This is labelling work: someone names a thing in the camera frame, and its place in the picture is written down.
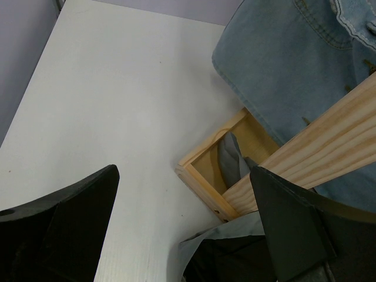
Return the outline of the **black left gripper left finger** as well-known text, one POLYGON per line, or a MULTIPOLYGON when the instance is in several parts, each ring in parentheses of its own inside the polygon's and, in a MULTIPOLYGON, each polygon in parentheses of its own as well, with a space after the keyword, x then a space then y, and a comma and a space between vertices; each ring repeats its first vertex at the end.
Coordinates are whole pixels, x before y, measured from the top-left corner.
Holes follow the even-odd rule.
POLYGON ((111 164, 1 211, 1 281, 93 281, 118 184, 111 164))

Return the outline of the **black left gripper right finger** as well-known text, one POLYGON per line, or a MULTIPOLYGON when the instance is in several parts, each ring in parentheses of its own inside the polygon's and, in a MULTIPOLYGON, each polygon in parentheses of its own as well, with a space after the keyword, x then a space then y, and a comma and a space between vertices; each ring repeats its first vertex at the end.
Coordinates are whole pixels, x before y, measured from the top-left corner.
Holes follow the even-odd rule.
POLYGON ((375 281, 375 214, 256 166, 250 176, 278 281, 375 281))

